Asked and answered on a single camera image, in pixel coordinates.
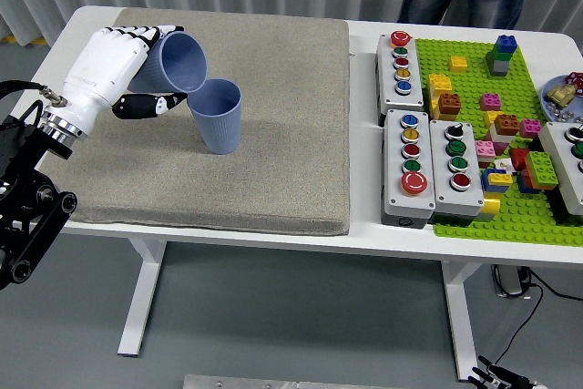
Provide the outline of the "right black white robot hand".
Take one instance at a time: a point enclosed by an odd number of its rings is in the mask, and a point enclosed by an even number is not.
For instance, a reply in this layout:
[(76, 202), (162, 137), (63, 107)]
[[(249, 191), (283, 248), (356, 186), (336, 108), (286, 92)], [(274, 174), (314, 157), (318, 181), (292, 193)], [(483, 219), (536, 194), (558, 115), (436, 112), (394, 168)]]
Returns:
[(547, 389), (545, 385), (537, 381), (529, 380), (523, 375), (516, 374), (502, 366), (494, 364), (482, 355), (478, 356), (478, 361), (486, 369), (482, 370), (478, 367), (473, 367), (472, 371), (474, 375), (467, 377), (467, 381), (476, 388)]

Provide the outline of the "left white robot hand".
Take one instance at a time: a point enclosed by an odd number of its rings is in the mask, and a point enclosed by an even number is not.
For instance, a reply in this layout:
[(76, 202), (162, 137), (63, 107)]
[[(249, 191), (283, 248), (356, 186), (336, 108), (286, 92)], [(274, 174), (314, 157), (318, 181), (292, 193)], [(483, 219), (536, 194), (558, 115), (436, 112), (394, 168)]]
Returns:
[(66, 104), (47, 109), (43, 124), (83, 138), (92, 132), (98, 113), (112, 108), (128, 90), (179, 92), (160, 65), (162, 45), (174, 34), (182, 36), (184, 28), (118, 26), (96, 31), (66, 75), (62, 90)]

